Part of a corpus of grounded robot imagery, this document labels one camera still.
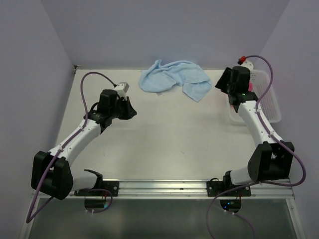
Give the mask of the red towel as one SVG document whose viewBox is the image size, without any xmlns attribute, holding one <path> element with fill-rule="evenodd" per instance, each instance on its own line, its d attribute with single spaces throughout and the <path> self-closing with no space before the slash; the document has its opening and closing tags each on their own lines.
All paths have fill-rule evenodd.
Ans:
<svg viewBox="0 0 319 239">
<path fill-rule="evenodd" d="M 248 87 L 249 92 L 253 92 L 253 84 L 250 82 Z"/>
</svg>

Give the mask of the light blue towel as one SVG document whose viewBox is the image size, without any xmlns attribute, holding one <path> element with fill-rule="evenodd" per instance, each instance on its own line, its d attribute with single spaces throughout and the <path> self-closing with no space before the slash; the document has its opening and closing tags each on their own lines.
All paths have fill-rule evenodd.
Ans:
<svg viewBox="0 0 319 239">
<path fill-rule="evenodd" d="M 212 89 L 212 81 L 197 64 L 179 60 L 163 65 L 156 60 L 148 69 L 143 70 L 139 87 L 145 92 L 161 93 L 179 86 L 195 102 L 199 102 Z"/>
</svg>

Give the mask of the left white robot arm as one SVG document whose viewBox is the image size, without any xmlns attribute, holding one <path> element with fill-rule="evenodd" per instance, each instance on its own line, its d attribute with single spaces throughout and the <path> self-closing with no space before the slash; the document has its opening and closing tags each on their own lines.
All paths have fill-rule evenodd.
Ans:
<svg viewBox="0 0 319 239">
<path fill-rule="evenodd" d="M 33 160 L 31 187 L 53 198 L 63 200 L 72 191 L 87 190 L 96 196 L 104 189 L 103 176 L 85 169 L 79 174 L 71 165 L 84 148 L 101 135 L 114 119 L 129 120 L 137 115 L 129 97 L 128 84 L 105 89 L 77 129 L 66 140 L 49 150 L 39 151 Z"/>
</svg>

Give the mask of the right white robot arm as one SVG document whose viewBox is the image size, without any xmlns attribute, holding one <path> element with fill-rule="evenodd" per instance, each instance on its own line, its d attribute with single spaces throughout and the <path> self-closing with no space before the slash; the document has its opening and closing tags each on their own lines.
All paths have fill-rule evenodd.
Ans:
<svg viewBox="0 0 319 239">
<path fill-rule="evenodd" d="M 291 142 L 282 141 L 256 105 L 258 97 L 249 90 L 250 75 L 246 67 L 227 67 L 216 84 L 216 88 L 227 94 L 256 146 L 247 166 L 227 172 L 229 179 L 222 183 L 222 190 L 230 196 L 239 191 L 240 185 L 287 179 L 293 159 L 291 152 L 295 149 Z"/>
</svg>

